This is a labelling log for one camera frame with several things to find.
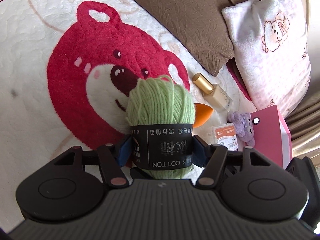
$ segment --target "wall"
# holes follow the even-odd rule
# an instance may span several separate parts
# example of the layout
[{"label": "wall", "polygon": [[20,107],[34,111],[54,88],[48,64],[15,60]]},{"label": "wall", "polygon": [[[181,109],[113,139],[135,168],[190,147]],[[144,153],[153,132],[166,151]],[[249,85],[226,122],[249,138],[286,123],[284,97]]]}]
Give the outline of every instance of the wall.
[{"label": "wall", "polygon": [[307,95],[320,89],[320,0],[310,0],[310,2],[308,54],[311,62],[311,81]]}]

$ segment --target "gold curtain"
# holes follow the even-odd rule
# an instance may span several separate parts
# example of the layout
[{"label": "gold curtain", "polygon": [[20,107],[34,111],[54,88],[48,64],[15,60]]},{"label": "gold curtain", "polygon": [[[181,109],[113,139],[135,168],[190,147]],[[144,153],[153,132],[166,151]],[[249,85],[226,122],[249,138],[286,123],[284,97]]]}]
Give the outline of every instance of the gold curtain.
[{"label": "gold curtain", "polygon": [[303,100],[285,121],[291,133],[292,156],[308,156],[320,167],[320,91]]}]

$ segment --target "cartoon bear print on pillow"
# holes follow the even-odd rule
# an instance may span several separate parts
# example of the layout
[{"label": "cartoon bear print on pillow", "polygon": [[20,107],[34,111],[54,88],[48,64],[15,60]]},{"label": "cartoon bear print on pillow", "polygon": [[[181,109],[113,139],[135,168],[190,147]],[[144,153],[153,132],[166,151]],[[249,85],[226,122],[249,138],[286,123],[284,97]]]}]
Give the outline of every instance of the cartoon bear print on pillow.
[{"label": "cartoon bear print on pillow", "polygon": [[174,69],[190,89],[181,60],[141,29],[124,24],[113,7],[84,1],[76,18],[49,59],[48,88],[60,119],[88,147],[116,143],[129,133],[125,109],[138,78],[170,75]]},{"label": "cartoon bear print on pillow", "polygon": [[284,16],[283,12],[279,12],[276,19],[266,21],[264,24],[264,35],[262,36],[262,50],[265,53],[276,51],[289,35],[289,20]]}]

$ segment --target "yarn skein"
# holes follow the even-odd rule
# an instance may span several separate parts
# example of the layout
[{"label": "yarn skein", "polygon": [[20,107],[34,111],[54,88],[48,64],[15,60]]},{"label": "yarn skein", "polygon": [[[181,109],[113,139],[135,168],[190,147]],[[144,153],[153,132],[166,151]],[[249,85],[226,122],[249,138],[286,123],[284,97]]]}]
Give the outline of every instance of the yarn skein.
[{"label": "yarn skein", "polygon": [[[193,124],[195,106],[188,90],[174,84],[171,77],[162,75],[158,78],[138,79],[137,86],[130,91],[126,115],[130,126]],[[182,179],[191,170],[192,165],[168,171],[143,171],[155,179]]]}]

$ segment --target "pink gift bag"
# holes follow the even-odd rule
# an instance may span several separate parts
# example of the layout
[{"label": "pink gift bag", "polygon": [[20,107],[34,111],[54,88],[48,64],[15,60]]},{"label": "pink gift bag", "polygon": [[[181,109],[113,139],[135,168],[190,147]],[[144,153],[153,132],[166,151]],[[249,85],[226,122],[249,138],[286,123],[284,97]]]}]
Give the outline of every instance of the pink gift bag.
[{"label": "pink gift bag", "polygon": [[255,146],[279,166],[286,168],[292,159],[291,134],[276,105],[251,114]]}]

